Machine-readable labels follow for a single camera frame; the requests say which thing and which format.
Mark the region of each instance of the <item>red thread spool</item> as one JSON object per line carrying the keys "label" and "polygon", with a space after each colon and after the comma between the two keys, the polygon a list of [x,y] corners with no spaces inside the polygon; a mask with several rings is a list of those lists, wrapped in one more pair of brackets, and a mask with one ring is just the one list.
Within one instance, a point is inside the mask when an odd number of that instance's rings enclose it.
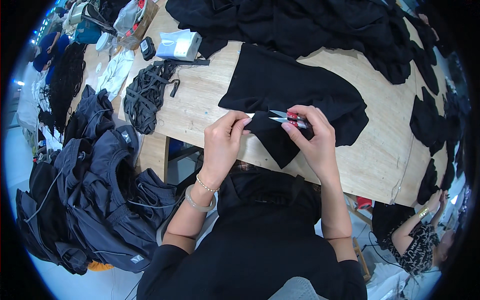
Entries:
{"label": "red thread spool", "polygon": [[372,206],[372,201],[368,198],[357,196],[357,205],[359,209],[367,209]]}

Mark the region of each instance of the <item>fingernail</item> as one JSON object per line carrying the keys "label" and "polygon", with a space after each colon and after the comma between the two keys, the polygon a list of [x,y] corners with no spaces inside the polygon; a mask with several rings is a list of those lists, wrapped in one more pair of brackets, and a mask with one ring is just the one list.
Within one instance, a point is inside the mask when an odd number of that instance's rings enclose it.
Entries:
{"label": "fingernail", "polygon": [[288,133],[290,132],[290,125],[288,123],[282,123],[282,128]]}

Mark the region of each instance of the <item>white lid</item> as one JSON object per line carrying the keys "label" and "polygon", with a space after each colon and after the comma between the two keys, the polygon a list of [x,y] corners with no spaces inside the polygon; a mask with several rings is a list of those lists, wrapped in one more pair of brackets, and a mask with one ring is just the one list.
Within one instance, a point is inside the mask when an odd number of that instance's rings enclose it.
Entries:
{"label": "white lid", "polygon": [[98,39],[95,45],[95,49],[97,51],[101,51],[105,47],[108,41],[108,36],[109,36],[108,32],[102,33],[102,35],[100,36],[100,38]]}

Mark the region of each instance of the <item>wooden table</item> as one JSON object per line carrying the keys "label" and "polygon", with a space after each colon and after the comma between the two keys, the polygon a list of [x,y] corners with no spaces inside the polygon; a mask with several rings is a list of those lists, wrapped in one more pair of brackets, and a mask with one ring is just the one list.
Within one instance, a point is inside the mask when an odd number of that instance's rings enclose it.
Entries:
{"label": "wooden table", "polygon": [[[157,5],[159,11],[145,36],[152,38],[155,46],[160,43],[159,32],[177,31],[178,22],[165,10],[165,0]],[[411,39],[421,47],[414,27],[406,21]],[[152,167],[160,177],[166,173],[168,137],[185,141],[199,147],[204,146],[204,129],[223,116],[227,110],[219,108],[218,102],[226,93],[237,64],[241,42],[230,41],[228,45],[210,59],[210,66],[178,67],[173,78],[181,84],[174,98],[169,97],[172,85],[165,91],[164,105],[157,114],[157,125],[153,135],[146,136],[140,162],[142,168]],[[86,82],[91,69],[95,73],[97,62],[87,62]],[[120,96],[125,96],[129,85],[140,69],[154,60],[143,60],[138,51]],[[352,146],[336,148],[336,158],[344,192],[363,196],[383,203],[415,205],[420,182],[430,160],[429,149],[421,144],[411,132],[409,122],[415,95],[422,99],[421,87],[426,86],[415,63],[411,62],[412,74],[405,84],[392,85],[374,70],[363,54],[354,50],[327,50],[322,48],[298,62],[321,66],[354,85],[367,104],[366,113],[370,121]],[[434,67],[439,80],[440,93],[435,97],[439,113],[443,115],[442,93],[446,92],[444,74]],[[119,97],[113,100],[115,111],[124,120]],[[435,166],[440,184],[446,170],[445,147],[435,156]],[[242,137],[238,159],[282,171],[293,176],[302,175],[306,180],[318,183],[318,179],[307,165],[300,152],[284,169],[280,169],[260,141],[250,134]]]}

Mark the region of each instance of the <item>orange fabric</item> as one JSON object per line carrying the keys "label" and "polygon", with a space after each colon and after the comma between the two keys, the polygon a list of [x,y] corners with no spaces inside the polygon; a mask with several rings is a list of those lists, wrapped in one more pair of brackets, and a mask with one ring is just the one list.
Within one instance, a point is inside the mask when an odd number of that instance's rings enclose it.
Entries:
{"label": "orange fabric", "polygon": [[88,265],[88,269],[90,271],[95,271],[95,272],[107,271],[107,270],[110,270],[111,268],[113,268],[113,266],[111,264],[102,264],[102,263],[97,263],[97,262],[91,262]]}

